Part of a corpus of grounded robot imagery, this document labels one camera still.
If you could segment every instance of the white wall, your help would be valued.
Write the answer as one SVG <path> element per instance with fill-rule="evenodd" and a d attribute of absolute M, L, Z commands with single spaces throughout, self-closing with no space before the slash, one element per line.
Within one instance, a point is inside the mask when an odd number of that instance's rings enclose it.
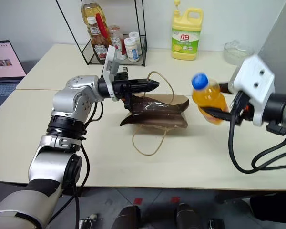
<path fill-rule="evenodd" d="M 98 2 L 108 25 L 119 24 L 124 32 L 135 30 L 133 0 Z M 239 39 L 258 51 L 285 2 L 181 0 L 180 10 L 183 13 L 191 6 L 204 9 L 201 50 L 222 50 L 224 43 Z M 81 19 L 80 0 L 59 0 L 59 3 L 76 38 L 86 43 L 88 35 Z M 173 0 L 144 0 L 144 6 L 149 47 L 170 48 Z M 0 0 L 0 40 L 11 40 L 21 61 L 40 59 L 54 43 L 74 43 L 55 0 Z"/>

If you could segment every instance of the black cord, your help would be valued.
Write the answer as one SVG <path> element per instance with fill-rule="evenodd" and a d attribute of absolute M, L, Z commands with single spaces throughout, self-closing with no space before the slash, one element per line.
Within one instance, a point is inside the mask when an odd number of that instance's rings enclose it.
<path fill-rule="evenodd" d="M 95 112 L 96 112 L 96 108 L 97 108 L 97 102 L 94 104 L 94 109 L 93 109 L 93 111 L 92 111 L 92 114 L 91 114 L 90 118 L 88 119 L 88 121 L 87 121 L 87 122 L 84 124 L 84 126 L 83 126 L 83 129 L 84 129 L 84 130 L 87 129 L 89 123 L 92 121 L 92 119 L 93 119 L 93 117 L 94 117 L 94 115 L 95 115 Z"/>
<path fill-rule="evenodd" d="M 103 117 L 103 114 L 104 114 L 104 105 L 103 105 L 103 102 L 101 102 L 101 114 L 100 114 L 100 117 L 98 117 L 97 119 L 92 119 L 89 123 L 99 121 Z"/>
<path fill-rule="evenodd" d="M 94 117 L 94 115 L 96 113 L 96 108 L 97 108 L 97 103 L 95 103 L 94 109 L 92 111 L 92 114 L 91 114 L 90 118 L 88 119 L 88 121 L 83 126 L 84 130 L 86 130 L 86 128 L 88 127 L 89 123 L 99 121 L 102 118 L 103 112 L 104 112 L 103 102 L 101 102 L 101 107 L 102 107 L 102 110 L 101 110 L 100 117 L 98 119 L 93 119 L 93 117 Z M 81 193 L 84 185 L 86 184 L 86 181 L 87 181 L 89 173 L 90 173 L 90 162 L 89 162 L 89 158 L 87 156 L 86 150 L 85 150 L 83 145 L 81 145 L 81 150 L 82 150 L 82 153 L 84 154 L 84 157 L 85 157 L 85 160 L 86 160 L 86 163 L 87 163 L 87 172 L 86 172 L 86 176 L 84 178 L 84 181 L 82 182 L 81 186 L 77 189 L 76 194 L 71 196 L 70 199 L 51 217 L 49 223 L 51 223 L 72 202 L 72 200 L 76 196 L 79 196 L 79 194 Z"/>
<path fill-rule="evenodd" d="M 78 229 L 80 225 L 80 200 L 77 195 L 76 184 L 73 186 L 73 192 L 75 195 L 75 229 Z"/>
<path fill-rule="evenodd" d="M 234 150 L 233 150 L 233 137 L 234 137 L 234 127 L 235 127 L 235 115 L 231 116 L 231 121 L 230 121 L 230 130 L 229 130 L 229 140 L 228 140 L 228 148 L 229 148 L 229 155 L 230 158 L 232 160 L 233 165 L 237 168 L 238 171 L 242 172 L 242 173 L 246 173 L 246 174 L 251 174 L 251 173 L 255 173 L 259 170 L 274 170 L 274 169 L 282 169 L 282 168 L 286 168 L 286 165 L 283 166 L 275 166 L 275 167 L 267 167 L 269 164 L 283 158 L 286 156 L 286 153 L 283 153 L 281 155 L 278 155 L 268 161 L 266 161 L 265 163 L 261 164 L 260 166 L 256 166 L 256 162 L 263 156 L 265 156 L 266 154 L 269 154 L 283 146 L 286 145 L 286 133 L 285 133 L 285 139 L 283 142 L 281 142 L 280 144 L 269 148 L 267 150 L 264 150 L 263 152 L 259 153 L 257 156 L 255 156 L 251 162 L 251 166 L 253 169 L 251 170 L 245 170 L 243 168 L 241 168 L 239 166 L 239 164 L 237 163 L 235 156 L 234 156 Z"/>

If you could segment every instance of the laptop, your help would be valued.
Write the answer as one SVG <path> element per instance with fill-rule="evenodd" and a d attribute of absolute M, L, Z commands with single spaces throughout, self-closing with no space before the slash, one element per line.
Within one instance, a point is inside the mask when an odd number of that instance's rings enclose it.
<path fill-rule="evenodd" d="M 25 75 L 10 41 L 0 41 L 0 106 Z"/>

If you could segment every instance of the bottle label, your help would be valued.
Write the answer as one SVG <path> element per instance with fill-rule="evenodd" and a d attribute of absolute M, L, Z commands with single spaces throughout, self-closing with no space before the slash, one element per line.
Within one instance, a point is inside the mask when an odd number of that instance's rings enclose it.
<path fill-rule="evenodd" d="M 135 61 L 139 58 L 138 50 L 137 49 L 126 49 L 128 59 Z"/>
<path fill-rule="evenodd" d="M 111 43 L 112 45 L 119 50 L 120 52 L 122 52 L 122 43 L 121 43 L 121 39 L 118 37 L 110 37 Z"/>
<path fill-rule="evenodd" d="M 172 51 L 178 53 L 196 54 L 200 31 L 175 30 L 172 32 Z"/>
<path fill-rule="evenodd" d="M 94 50 L 96 51 L 97 55 L 99 56 L 100 60 L 106 60 L 107 49 L 105 45 L 97 44 L 94 46 Z"/>
<path fill-rule="evenodd" d="M 90 27 L 90 31 L 91 31 L 92 35 L 99 35 L 99 34 L 101 34 L 100 28 L 98 26 Z"/>

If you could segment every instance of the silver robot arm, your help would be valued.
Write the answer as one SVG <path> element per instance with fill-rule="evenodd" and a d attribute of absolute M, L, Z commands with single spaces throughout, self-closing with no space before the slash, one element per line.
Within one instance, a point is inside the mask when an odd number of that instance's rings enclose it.
<path fill-rule="evenodd" d="M 151 91 L 159 83 L 147 79 L 128 80 L 127 70 L 118 73 L 116 50 L 110 47 L 103 78 L 77 76 L 58 91 L 46 135 L 41 137 L 29 168 L 29 183 L 0 202 L 0 228 L 43 229 L 47 226 L 62 191 L 79 179 L 82 159 L 76 154 L 86 134 L 86 122 L 95 102 L 104 98 L 114 101 L 134 92 Z"/>

